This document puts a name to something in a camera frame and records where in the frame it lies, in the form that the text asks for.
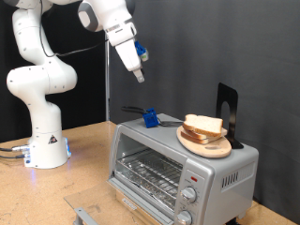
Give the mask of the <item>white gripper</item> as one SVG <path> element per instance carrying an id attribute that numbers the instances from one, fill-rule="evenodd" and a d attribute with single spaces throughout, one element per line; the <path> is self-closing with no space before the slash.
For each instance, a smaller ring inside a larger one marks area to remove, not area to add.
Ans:
<path id="1" fill-rule="evenodd" d="M 141 60 L 137 54 L 134 40 L 130 39 L 115 46 L 117 53 L 119 54 L 124 66 L 128 71 L 133 71 L 137 81 L 139 83 L 144 82 L 143 69 L 141 67 Z"/>

